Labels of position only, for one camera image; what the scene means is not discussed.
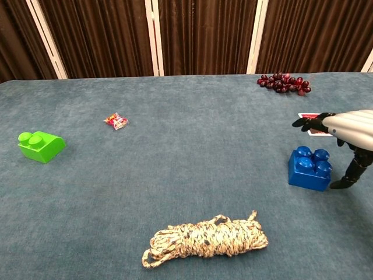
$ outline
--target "lego duplo brick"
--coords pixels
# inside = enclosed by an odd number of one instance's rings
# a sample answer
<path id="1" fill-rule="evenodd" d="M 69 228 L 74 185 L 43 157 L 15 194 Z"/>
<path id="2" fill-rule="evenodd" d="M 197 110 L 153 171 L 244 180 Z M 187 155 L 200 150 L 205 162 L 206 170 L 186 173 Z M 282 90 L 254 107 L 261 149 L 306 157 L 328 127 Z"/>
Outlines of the lego duplo brick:
<path id="1" fill-rule="evenodd" d="M 23 155 L 41 163 L 48 163 L 66 147 L 65 141 L 56 135 L 42 131 L 23 132 L 18 137 L 18 147 Z"/>
<path id="2" fill-rule="evenodd" d="M 332 165 L 324 149 L 311 152 L 309 147 L 294 150 L 288 162 L 289 184 L 316 191 L 325 191 L 330 183 Z"/>

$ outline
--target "background curtain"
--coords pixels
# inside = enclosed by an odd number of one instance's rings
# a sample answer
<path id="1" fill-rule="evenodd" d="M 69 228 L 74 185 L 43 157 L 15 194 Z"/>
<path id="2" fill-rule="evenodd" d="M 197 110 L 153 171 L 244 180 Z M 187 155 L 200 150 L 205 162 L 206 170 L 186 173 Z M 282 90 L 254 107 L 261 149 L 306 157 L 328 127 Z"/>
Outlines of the background curtain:
<path id="1" fill-rule="evenodd" d="M 165 75 L 245 74 L 256 0 L 159 0 Z"/>
<path id="2" fill-rule="evenodd" d="M 0 37 L 0 83 L 57 78 L 26 1 L 0 1 Z"/>
<path id="3" fill-rule="evenodd" d="M 371 0 L 270 0 L 256 73 L 360 72 L 372 48 Z"/>
<path id="4" fill-rule="evenodd" d="M 144 0 L 39 0 L 69 78 L 153 76 Z"/>

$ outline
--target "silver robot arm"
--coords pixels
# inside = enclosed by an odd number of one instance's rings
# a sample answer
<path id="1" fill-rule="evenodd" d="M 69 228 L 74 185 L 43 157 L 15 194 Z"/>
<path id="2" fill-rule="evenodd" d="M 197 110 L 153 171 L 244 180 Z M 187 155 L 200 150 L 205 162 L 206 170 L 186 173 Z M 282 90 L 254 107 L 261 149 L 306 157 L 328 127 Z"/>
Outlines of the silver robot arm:
<path id="1" fill-rule="evenodd" d="M 347 143 L 354 151 L 354 159 L 346 174 L 330 185 L 332 189 L 351 187 L 373 163 L 373 110 L 322 113 L 316 118 L 300 118 L 293 122 L 293 126 L 302 127 L 302 131 L 313 128 L 330 133 L 337 138 L 338 146 Z"/>

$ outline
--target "playing card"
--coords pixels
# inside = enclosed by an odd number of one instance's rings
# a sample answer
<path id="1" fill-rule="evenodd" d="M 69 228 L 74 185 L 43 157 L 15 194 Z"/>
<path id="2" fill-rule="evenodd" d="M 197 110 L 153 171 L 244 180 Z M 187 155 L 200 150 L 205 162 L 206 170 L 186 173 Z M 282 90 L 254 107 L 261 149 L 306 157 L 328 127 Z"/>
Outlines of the playing card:
<path id="1" fill-rule="evenodd" d="M 299 113 L 298 116 L 300 118 L 315 118 L 320 114 L 321 113 Z M 322 131 L 318 131 L 318 130 L 315 130 L 315 129 L 312 129 L 312 128 L 310 130 L 308 130 L 307 132 L 308 132 L 309 136 L 332 136 L 329 133 L 324 133 Z"/>

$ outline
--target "white speckled rope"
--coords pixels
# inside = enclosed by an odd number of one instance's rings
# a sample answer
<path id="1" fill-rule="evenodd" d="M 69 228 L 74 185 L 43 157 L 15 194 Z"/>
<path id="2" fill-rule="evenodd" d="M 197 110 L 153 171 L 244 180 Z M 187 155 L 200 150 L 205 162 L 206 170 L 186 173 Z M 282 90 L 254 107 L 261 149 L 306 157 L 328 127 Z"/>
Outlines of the white speckled rope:
<path id="1" fill-rule="evenodd" d="M 195 225 L 168 226 L 150 240 L 150 249 L 144 252 L 142 264 L 145 268 L 154 268 L 178 257 L 192 255 L 208 258 L 224 254 L 231 257 L 265 248 L 268 240 L 255 217 L 256 211 L 252 211 L 247 220 L 230 220 L 218 215 Z M 155 261 L 148 262 L 149 254 Z"/>

